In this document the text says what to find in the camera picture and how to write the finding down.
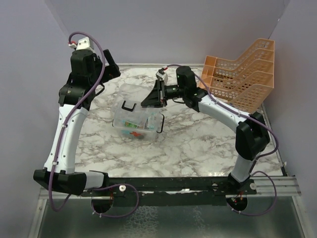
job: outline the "orange plastic organizer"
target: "orange plastic organizer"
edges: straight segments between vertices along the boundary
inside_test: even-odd
[[[257,39],[237,60],[207,56],[202,80],[216,97],[252,113],[274,88],[273,73],[274,41]]]

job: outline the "plastic container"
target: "plastic container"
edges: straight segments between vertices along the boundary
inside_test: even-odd
[[[112,122],[119,134],[137,139],[154,140],[161,131],[163,115],[160,108],[142,108],[141,102],[151,88],[123,84],[113,102]]]
[[[154,140],[160,131],[160,109],[142,108],[141,102],[119,101],[112,126],[122,135]]]
[[[252,113],[274,88],[273,72],[274,41],[258,39],[237,60],[207,56],[202,80],[216,97]]]

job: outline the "white wall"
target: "white wall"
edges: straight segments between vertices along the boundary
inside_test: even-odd
[[[317,1],[291,0],[275,28],[275,89],[265,101],[287,170],[317,234]]]
[[[46,0],[62,29],[91,33],[119,63],[235,59],[268,38],[289,0]]]
[[[71,50],[43,0],[2,0],[0,32],[0,237],[23,238],[39,195],[33,172],[53,142]]]

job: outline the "white marble tabletop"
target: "white marble tabletop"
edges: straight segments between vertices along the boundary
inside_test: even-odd
[[[156,141],[131,139],[111,126],[110,112],[123,83],[153,87],[158,68],[125,67],[121,76],[106,83],[94,99],[81,130],[76,152],[76,171],[109,173],[111,177],[227,176],[237,152],[235,134],[219,121],[185,105],[168,101],[165,124]],[[193,68],[198,75],[201,68]],[[169,84],[176,82],[175,69],[168,70]],[[272,142],[264,152],[273,149]],[[277,155],[260,158],[254,170],[282,175]]]

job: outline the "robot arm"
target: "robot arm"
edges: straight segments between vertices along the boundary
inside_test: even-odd
[[[78,45],[72,43],[69,46],[75,48],[70,58],[72,72],[67,83],[59,91],[59,117],[55,138],[44,168],[35,170],[33,178],[41,186],[48,189],[50,173],[53,165],[55,165],[53,191],[80,195],[83,190],[101,187],[104,182],[104,173],[95,171],[75,172],[75,153],[80,131],[96,93],[93,92],[83,101],[71,115],[66,126],[63,125],[63,122],[77,102],[93,87],[102,67],[105,67],[105,72],[100,82],[101,85],[119,77],[120,71],[109,50],[104,50],[109,65],[104,66],[102,64],[95,53],[93,42],[88,37],[81,39]],[[65,127],[64,134],[61,138],[57,162],[54,162],[58,138],[63,127]]]
[[[157,72],[157,80],[151,93],[141,103],[141,106],[165,107],[167,100],[182,98],[186,106],[197,112],[207,114],[228,126],[236,133],[236,150],[238,157],[233,171],[228,179],[235,187],[241,187],[250,177],[251,169],[256,162],[256,156],[265,149],[269,143],[268,132],[257,123],[241,117],[246,115],[263,124],[264,118],[260,113],[250,115],[231,106],[237,114],[224,109],[222,102],[213,101],[205,89],[197,87],[195,74],[188,66],[181,66],[176,70],[177,85],[168,85],[167,74],[164,68]]]

